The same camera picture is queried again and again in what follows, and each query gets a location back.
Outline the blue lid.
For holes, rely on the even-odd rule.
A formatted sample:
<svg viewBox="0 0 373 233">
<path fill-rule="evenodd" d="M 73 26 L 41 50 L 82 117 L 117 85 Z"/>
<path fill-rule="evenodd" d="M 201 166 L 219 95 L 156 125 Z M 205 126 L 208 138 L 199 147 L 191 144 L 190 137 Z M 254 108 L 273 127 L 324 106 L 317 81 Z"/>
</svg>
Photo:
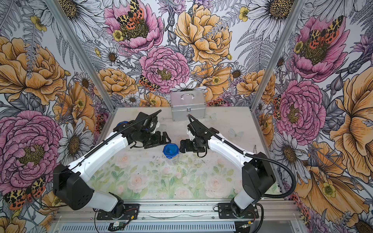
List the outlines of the blue lid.
<svg viewBox="0 0 373 233">
<path fill-rule="evenodd" d="M 173 159 L 179 154 L 179 147 L 174 143 L 169 143 L 164 146 L 163 154 L 167 159 Z"/>
<path fill-rule="evenodd" d="M 117 124 L 117 127 L 121 127 L 121 126 L 124 125 L 125 123 L 126 123 L 126 121 L 119 122 L 119 123 Z"/>
</svg>

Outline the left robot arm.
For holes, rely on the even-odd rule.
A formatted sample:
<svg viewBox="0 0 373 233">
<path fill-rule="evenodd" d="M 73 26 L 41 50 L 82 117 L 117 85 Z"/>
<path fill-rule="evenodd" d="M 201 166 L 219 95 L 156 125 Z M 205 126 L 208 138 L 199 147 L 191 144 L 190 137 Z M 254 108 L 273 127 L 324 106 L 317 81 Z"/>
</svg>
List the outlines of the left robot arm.
<svg viewBox="0 0 373 233">
<path fill-rule="evenodd" d="M 123 200 L 112 193 L 95 191 L 88 181 L 95 172 L 121 150 L 135 148 L 137 143 L 149 149 L 171 142 L 166 132 L 157 130 L 157 116 L 140 112 L 131 121 L 117 124 L 110 135 L 87 154 L 68 165 L 58 165 L 53 171 L 53 193 L 72 210 L 90 207 L 109 212 L 114 218 L 124 213 Z"/>
</svg>

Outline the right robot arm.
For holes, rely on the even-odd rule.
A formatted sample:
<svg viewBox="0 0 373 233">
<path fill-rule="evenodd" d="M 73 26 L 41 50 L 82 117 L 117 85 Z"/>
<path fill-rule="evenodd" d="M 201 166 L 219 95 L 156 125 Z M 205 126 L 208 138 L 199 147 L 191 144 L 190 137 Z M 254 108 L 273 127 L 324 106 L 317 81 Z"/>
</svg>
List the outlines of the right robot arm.
<svg viewBox="0 0 373 233">
<path fill-rule="evenodd" d="M 242 191 L 231 201 L 231 210 L 237 217 L 264 197 L 276 182 L 270 160 L 264 153 L 254 154 L 242 149 L 226 139 L 214 128 L 207 128 L 198 120 L 190 120 L 187 125 L 189 139 L 180 141 L 181 153 L 193 152 L 206 156 L 214 151 L 241 170 Z"/>
</svg>

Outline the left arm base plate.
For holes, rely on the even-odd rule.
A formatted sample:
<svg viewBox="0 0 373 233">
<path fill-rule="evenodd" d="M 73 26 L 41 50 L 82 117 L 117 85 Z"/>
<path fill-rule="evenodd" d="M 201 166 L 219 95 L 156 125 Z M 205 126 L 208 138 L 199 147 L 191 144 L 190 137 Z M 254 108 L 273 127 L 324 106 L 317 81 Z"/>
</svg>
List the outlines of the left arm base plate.
<svg viewBox="0 0 373 233">
<path fill-rule="evenodd" d="M 139 214 L 139 204 L 122 204 L 111 212 L 99 210 L 97 220 L 136 220 Z"/>
</svg>

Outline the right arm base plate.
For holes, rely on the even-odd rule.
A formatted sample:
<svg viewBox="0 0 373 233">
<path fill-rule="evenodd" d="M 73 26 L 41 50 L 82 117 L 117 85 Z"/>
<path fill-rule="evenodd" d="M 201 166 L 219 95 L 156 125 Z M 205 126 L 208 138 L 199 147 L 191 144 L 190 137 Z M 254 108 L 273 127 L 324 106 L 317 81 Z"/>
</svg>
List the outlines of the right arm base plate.
<svg viewBox="0 0 373 233">
<path fill-rule="evenodd" d="M 218 203 L 214 208 L 219 215 L 220 219 L 257 219 L 259 218 L 258 210 L 255 206 L 250 204 L 245 209 L 239 208 L 233 202 L 231 203 Z"/>
</svg>

